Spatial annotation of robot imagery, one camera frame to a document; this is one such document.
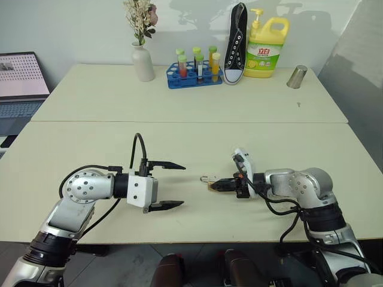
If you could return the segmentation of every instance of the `pink flower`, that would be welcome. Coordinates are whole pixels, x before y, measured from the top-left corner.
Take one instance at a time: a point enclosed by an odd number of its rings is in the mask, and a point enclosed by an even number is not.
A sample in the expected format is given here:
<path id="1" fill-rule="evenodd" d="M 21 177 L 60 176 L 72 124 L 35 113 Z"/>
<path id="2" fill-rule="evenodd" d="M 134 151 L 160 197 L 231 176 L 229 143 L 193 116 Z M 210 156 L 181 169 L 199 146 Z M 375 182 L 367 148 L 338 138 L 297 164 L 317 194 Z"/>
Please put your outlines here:
<path id="1" fill-rule="evenodd" d="M 149 7 L 149 15 L 150 15 L 150 24 L 155 26 L 158 22 L 158 16 L 156 14 L 157 7 L 154 4 L 151 4 Z"/>

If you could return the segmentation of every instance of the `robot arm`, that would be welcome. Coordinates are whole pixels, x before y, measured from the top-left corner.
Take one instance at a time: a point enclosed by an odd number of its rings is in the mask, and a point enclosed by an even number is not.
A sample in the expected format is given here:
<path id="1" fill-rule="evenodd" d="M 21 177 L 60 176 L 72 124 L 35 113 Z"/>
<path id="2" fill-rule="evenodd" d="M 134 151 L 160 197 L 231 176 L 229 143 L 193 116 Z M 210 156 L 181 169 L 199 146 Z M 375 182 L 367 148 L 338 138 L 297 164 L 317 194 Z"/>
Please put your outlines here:
<path id="1" fill-rule="evenodd" d="M 150 174 L 154 166 L 185 169 L 168 161 L 143 158 L 139 172 L 130 169 L 129 173 L 122 173 L 122 167 L 104 167 L 117 173 L 104 175 L 96 169 L 80 168 L 69 174 L 60 186 L 62 198 L 41 225 L 27 254 L 16 261 L 2 287 L 63 286 L 66 262 L 75 253 L 76 243 L 92 228 L 86 230 L 99 199 L 124 198 L 128 204 L 141 207 L 144 213 L 183 204 L 171 200 L 156 203 L 158 180 Z"/>
<path id="2" fill-rule="evenodd" d="M 341 251 L 364 258 L 354 232 L 343 218 L 328 173 L 310 168 L 300 172 L 291 169 L 267 170 L 265 183 L 272 186 L 268 194 L 294 197 L 302 208 L 300 217 L 306 235 L 315 242 L 314 257 L 325 286 L 339 285 L 345 279 L 370 273 L 367 264 L 355 258 L 336 254 Z"/>
<path id="3" fill-rule="evenodd" d="M 360 260 L 364 258 L 363 251 L 351 226 L 343 218 L 328 173 L 317 168 L 253 173 L 254 169 L 248 168 L 251 166 L 249 155 L 243 149 L 235 150 L 233 160 L 243 172 L 235 173 L 234 178 L 221 179 L 213 183 L 211 188 L 236 191 L 237 197 L 249 198 L 253 197 L 247 190 L 250 185 L 255 187 L 253 190 L 258 194 L 263 193 L 261 195 L 264 198 L 296 199 L 306 236 L 315 248 L 313 256 L 324 286 L 353 286 L 352 281 L 359 280 L 361 276 L 367 278 L 363 286 L 372 286 L 368 285 L 370 282 L 382 283 L 383 277 L 371 274 L 370 267 Z"/>

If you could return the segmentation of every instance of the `metal cup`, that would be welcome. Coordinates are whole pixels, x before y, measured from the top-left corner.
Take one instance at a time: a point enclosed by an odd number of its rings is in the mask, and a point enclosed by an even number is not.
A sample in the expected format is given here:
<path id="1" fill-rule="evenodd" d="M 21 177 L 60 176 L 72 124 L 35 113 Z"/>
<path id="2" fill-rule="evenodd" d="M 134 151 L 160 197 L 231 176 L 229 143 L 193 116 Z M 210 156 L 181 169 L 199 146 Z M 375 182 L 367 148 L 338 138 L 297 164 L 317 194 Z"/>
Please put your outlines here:
<path id="1" fill-rule="evenodd" d="M 305 77 L 307 72 L 307 67 L 303 65 L 296 66 L 293 74 L 291 75 L 290 79 L 287 81 L 287 85 L 290 88 L 299 88 L 300 83 L 302 82 L 303 78 Z"/>

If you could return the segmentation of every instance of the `bottle label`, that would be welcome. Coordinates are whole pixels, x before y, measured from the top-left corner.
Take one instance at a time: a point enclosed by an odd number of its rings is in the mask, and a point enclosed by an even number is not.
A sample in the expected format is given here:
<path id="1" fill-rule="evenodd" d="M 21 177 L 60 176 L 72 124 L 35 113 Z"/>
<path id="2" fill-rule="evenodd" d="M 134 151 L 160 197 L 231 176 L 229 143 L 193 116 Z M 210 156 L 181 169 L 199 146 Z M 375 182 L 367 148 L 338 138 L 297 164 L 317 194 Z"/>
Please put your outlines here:
<path id="1" fill-rule="evenodd" d="M 258 44 L 249 41 L 246 69 L 271 71 L 275 69 L 283 44 Z"/>

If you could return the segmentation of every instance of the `green test tube cap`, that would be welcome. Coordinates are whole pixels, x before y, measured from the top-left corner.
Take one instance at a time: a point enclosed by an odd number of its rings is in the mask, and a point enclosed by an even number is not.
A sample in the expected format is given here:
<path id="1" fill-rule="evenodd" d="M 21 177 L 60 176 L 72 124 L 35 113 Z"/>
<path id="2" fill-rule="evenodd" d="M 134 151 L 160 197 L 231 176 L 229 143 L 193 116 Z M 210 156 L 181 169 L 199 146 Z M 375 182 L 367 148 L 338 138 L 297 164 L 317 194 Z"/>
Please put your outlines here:
<path id="1" fill-rule="evenodd" d="M 201 53 L 201 47 L 193 47 L 193 54 Z"/>
<path id="2" fill-rule="evenodd" d="M 178 56 L 178 61 L 180 63 L 186 63 L 186 55 L 179 55 Z"/>
<path id="3" fill-rule="evenodd" d="M 177 55 L 183 55 L 183 54 L 185 54 L 185 50 L 181 49 L 181 48 L 177 48 L 177 49 L 175 49 L 175 53 Z"/>
<path id="4" fill-rule="evenodd" d="M 209 52 L 215 53 L 217 51 L 217 46 L 209 46 Z"/>
<path id="5" fill-rule="evenodd" d="M 203 61 L 203 54 L 197 54 L 196 61 Z"/>

